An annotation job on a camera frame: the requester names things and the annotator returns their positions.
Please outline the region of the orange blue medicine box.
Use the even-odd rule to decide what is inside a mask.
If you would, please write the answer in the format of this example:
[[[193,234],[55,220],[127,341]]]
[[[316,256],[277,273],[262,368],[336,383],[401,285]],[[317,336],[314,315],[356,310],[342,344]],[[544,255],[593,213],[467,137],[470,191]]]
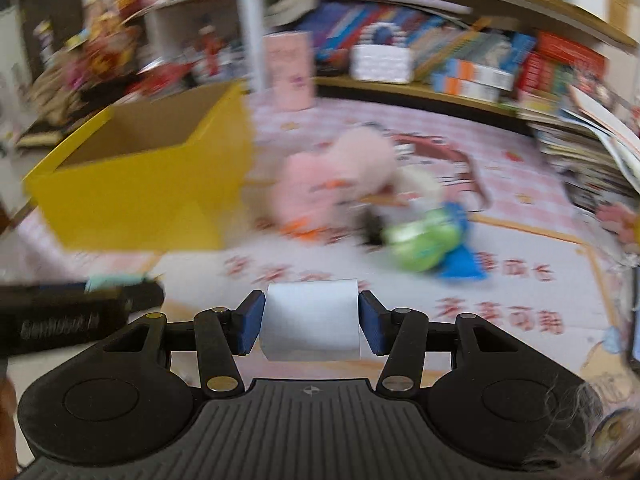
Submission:
[[[450,58],[446,62],[445,73],[450,78],[472,81],[503,91],[511,91],[514,85],[512,73],[458,58]]]
[[[449,77],[444,73],[434,73],[431,76],[432,88],[436,92],[460,96],[460,98],[497,103],[500,90],[494,87],[479,84],[478,82]]]

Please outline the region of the stack of papers and books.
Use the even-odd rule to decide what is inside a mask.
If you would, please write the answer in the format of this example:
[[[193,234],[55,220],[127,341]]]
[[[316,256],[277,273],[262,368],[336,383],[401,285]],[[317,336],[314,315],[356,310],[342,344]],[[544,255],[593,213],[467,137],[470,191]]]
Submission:
[[[570,84],[550,110],[518,112],[570,201],[592,214],[616,203],[639,208],[639,138],[603,105],[605,96],[604,87],[589,94]]]

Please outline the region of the pink pen holder cup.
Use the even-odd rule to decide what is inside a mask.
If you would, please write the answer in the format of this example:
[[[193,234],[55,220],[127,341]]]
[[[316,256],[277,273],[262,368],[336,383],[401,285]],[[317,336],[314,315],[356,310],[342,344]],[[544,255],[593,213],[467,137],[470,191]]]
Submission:
[[[314,106],[314,48],[310,32],[265,36],[267,68],[274,104],[285,112]]]

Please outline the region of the blue packet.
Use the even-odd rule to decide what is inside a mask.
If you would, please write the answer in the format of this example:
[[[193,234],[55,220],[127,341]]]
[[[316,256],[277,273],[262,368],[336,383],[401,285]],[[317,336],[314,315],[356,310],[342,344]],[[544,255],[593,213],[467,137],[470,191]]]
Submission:
[[[468,245],[470,220],[466,209],[454,202],[442,205],[446,214],[446,227],[456,236],[447,249],[438,268],[438,276],[448,281],[483,281],[488,278],[480,257]]]

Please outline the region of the orange blue medicine box upper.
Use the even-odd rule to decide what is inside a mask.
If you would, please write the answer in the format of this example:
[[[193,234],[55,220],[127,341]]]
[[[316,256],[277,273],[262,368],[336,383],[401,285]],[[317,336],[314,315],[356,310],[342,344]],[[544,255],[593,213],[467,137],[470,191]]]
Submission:
[[[514,85],[512,73],[458,58],[450,58],[446,62],[445,73],[450,78],[472,81],[503,91],[511,91]]]

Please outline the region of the pink plush pig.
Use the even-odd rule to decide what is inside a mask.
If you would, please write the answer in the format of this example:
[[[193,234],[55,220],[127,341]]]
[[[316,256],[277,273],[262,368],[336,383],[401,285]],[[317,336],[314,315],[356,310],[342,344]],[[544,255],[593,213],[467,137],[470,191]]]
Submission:
[[[398,168],[395,143],[372,126],[345,131],[322,151],[288,156],[270,191],[270,214],[285,233],[332,228],[340,207],[380,192]]]

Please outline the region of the yellow cardboard box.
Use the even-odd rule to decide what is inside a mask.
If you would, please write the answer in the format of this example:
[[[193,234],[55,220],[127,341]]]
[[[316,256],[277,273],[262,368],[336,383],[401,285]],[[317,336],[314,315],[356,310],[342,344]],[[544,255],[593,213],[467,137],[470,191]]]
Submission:
[[[25,177],[66,247],[219,250],[243,226],[254,127],[238,82],[112,105]]]

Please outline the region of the white tissue packet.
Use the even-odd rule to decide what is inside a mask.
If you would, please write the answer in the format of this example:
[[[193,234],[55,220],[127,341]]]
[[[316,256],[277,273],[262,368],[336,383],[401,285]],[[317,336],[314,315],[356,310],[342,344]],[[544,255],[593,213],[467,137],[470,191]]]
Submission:
[[[272,362],[330,362],[360,357],[358,283],[273,283],[259,342]]]

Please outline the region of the wooden bookshelf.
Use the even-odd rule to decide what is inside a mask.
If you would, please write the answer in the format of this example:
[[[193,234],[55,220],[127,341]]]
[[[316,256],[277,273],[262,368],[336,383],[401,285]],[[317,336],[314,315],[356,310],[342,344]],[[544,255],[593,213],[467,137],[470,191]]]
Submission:
[[[518,133],[518,73],[533,51],[537,32],[574,40],[601,53],[610,46],[637,54],[639,40],[626,29],[565,0],[269,0],[265,24],[310,32],[317,88],[322,96],[429,110]],[[350,49],[374,22],[392,22],[407,35],[413,54],[410,84],[352,79]],[[432,88],[450,58],[500,68],[514,75],[497,103],[450,96]]]

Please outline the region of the red dictionary books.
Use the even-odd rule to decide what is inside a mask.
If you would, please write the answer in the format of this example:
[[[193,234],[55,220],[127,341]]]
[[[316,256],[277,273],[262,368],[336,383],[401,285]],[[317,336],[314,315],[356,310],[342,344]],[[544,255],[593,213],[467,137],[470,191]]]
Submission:
[[[565,96],[569,86],[593,94],[603,81],[608,59],[583,44],[552,32],[537,32],[516,81],[518,94]]]

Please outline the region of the white quilted pearl handbag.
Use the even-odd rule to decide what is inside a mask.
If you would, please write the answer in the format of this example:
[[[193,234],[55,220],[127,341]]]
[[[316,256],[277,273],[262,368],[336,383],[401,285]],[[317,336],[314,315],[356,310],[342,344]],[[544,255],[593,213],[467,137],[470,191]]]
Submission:
[[[349,73],[358,81],[410,84],[413,54],[406,33],[392,22],[366,26],[350,49]]]

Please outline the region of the orange blue medicine box lower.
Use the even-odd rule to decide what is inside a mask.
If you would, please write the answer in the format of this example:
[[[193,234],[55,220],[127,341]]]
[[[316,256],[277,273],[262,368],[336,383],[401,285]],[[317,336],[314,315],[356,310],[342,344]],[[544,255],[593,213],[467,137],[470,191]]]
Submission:
[[[500,90],[494,87],[479,84],[478,82],[449,77],[444,73],[434,73],[431,76],[432,88],[436,92],[460,96],[460,98],[497,103]]]

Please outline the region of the pink cartoon desk mat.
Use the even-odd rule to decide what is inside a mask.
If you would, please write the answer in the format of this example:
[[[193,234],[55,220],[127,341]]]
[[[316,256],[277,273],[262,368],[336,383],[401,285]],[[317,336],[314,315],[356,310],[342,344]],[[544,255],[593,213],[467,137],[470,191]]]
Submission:
[[[45,278],[102,273],[97,256],[112,257],[114,273],[138,272],[132,257],[153,256],[144,273],[165,292],[173,321],[198,312],[235,308],[250,292],[273,283],[355,280],[388,308],[410,308],[452,322],[473,313],[526,342],[597,386],[620,380],[626,330],[615,294],[623,288],[605,255],[608,239],[566,199],[535,143],[524,136],[410,108],[329,101],[292,116],[257,107],[244,91],[254,133],[254,155],[242,191],[243,226],[219,250],[133,252],[81,250],[56,242],[75,257],[42,255]],[[270,214],[270,191],[282,162],[299,152],[322,151],[345,131],[372,126],[395,143],[398,168],[380,192],[340,207],[332,228],[299,236],[282,231]],[[419,218],[444,203],[469,215],[469,248],[488,278],[448,281],[438,268],[401,269],[383,240],[392,224]],[[360,335],[360,357],[330,362],[272,362],[260,348],[245,358],[245,377],[370,377],[381,359]]]

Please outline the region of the green snack packet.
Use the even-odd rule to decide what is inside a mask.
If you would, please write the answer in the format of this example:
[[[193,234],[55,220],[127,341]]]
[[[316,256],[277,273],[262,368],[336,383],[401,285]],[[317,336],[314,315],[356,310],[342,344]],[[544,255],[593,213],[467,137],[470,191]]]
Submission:
[[[456,240],[446,224],[442,207],[431,209],[417,219],[386,226],[383,240],[401,269],[429,271],[442,262],[446,250]]]

